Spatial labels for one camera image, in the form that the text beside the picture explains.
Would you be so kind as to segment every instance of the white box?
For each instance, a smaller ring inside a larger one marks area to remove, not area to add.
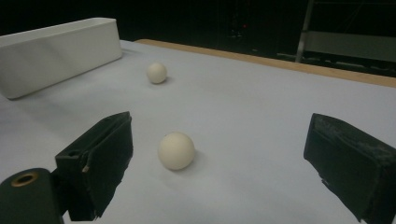
[[[121,55],[114,19],[92,18],[0,36],[0,92],[18,98]]]

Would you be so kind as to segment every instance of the wooden table edge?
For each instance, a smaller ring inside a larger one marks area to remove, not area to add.
[[[304,64],[304,63],[286,62],[276,59],[268,59],[263,57],[233,53],[233,52],[217,50],[217,49],[204,49],[204,48],[198,48],[193,46],[187,46],[187,45],[181,45],[181,44],[175,44],[175,43],[169,43],[169,42],[163,42],[163,41],[151,40],[151,39],[139,39],[136,40],[135,43],[151,45],[151,46],[167,48],[167,49],[177,49],[177,50],[206,54],[211,56],[218,56],[222,58],[234,59],[248,63],[258,63],[258,64],[263,64],[278,68],[284,68],[284,69],[304,72],[308,74],[321,75],[325,77],[337,77],[346,80],[359,81],[363,83],[396,88],[395,77],[382,77],[372,74],[352,72],[347,70],[322,67],[322,66]]]

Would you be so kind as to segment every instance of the white ball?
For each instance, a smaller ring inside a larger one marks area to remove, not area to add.
[[[169,170],[181,170],[192,162],[195,148],[192,140],[184,133],[169,133],[160,143],[158,157]]]
[[[147,75],[151,83],[158,84],[166,80],[166,67],[161,63],[152,63],[148,67]]]

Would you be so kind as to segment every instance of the white table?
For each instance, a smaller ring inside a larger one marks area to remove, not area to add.
[[[94,123],[131,111],[134,157],[98,224],[358,223],[303,158],[309,121],[332,116],[396,147],[395,88],[121,45],[120,60],[17,101],[0,98],[1,181],[24,169],[54,170],[55,155]],[[163,84],[146,77],[154,62],[168,69]],[[172,131],[197,149],[179,172],[157,157]]]

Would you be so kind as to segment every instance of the ball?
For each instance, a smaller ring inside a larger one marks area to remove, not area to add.
[[[148,80],[154,84],[164,82],[166,74],[166,67],[161,63],[152,63],[147,70]]]
[[[192,162],[195,148],[192,140],[184,133],[167,134],[160,143],[158,157],[169,170],[181,170]]]

